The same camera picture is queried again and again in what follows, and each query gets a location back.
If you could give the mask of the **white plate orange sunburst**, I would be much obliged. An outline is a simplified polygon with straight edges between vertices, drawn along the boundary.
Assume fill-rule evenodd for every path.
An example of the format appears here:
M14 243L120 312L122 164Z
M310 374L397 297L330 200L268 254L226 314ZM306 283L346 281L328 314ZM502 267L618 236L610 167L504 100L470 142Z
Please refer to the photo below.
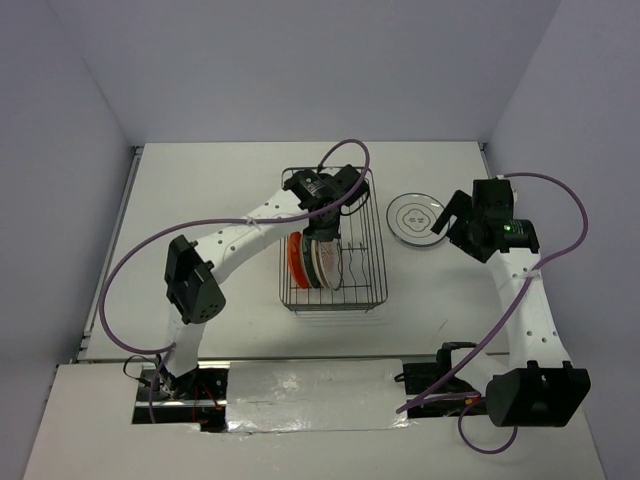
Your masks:
M324 288L337 291L343 282L342 252L337 239L311 241L312 260L316 275Z

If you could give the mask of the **white plate green rim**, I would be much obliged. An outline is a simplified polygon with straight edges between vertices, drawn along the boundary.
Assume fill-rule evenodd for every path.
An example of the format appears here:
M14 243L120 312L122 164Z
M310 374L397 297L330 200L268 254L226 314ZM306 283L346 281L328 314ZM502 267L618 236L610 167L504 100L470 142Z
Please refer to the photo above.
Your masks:
M395 197L387 206L386 223L395 240L416 249L435 247L444 240L450 227L435 233L432 227L444 212L436 198L424 193L405 193Z

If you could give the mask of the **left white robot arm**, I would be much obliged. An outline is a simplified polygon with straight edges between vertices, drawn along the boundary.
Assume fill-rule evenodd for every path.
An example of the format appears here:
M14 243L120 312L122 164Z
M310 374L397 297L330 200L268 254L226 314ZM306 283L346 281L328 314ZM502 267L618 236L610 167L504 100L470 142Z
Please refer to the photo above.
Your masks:
M172 305L167 338L174 348L159 372L161 388L176 399L194 392L205 324L224 309L221 284L237 268L296 231L314 240L338 239L341 209L368 194L367 181L350 164L335 174L302 169L248 215L225 220L221 230L194 241L174 238L164 274Z

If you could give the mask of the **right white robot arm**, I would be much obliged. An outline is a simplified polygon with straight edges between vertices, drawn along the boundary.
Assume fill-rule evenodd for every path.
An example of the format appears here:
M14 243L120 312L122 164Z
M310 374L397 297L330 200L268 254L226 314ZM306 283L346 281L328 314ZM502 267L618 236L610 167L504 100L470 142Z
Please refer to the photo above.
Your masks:
M437 381L400 411L425 404L440 387L467 383L497 427L564 427L589 392L587 370L573 366L560 340L541 276L543 266L581 243L542 256L533 223L516 218L514 206L508 177L476 180L436 220L433 232L488 268L504 312L477 344L443 345Z

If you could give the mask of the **green patterned plate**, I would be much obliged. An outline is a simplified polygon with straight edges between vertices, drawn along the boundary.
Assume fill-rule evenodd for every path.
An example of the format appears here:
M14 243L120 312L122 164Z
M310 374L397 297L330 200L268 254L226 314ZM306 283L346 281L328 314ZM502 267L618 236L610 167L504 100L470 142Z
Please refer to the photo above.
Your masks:
M311 239L303 235L301 238L301 261L304 272L311 288L319 289L321 283L316 275L311 252Z

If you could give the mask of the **silver foil sheet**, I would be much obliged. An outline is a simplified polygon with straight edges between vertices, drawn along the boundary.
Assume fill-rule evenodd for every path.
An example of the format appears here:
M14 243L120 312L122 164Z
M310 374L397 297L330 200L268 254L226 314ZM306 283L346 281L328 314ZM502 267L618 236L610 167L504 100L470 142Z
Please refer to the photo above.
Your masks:
M233 363L225 419L230 433L377 431L406 428L396 408L404 386L396 359Z

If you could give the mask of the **black metal base rail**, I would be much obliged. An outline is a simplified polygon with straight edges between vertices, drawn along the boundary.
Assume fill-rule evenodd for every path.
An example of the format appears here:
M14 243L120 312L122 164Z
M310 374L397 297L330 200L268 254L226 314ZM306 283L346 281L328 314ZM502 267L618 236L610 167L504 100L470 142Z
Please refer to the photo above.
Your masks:
M394 380L404 386L406 400L431 386L444 373L443 367L432 359L425 362L399 361L402 367ZM230 433L226 427L225 409L229 368L233 363L243 362L203 363L198 370L194 392L178 399L163 390L162 380L153 377L153 367L145 365L134 377L138 385L132 413L133 424L186 424L202 432ZM420 418L456 416L471 391L468 383L453 378L436 391L429 403L404 413L410 425L413 420Z

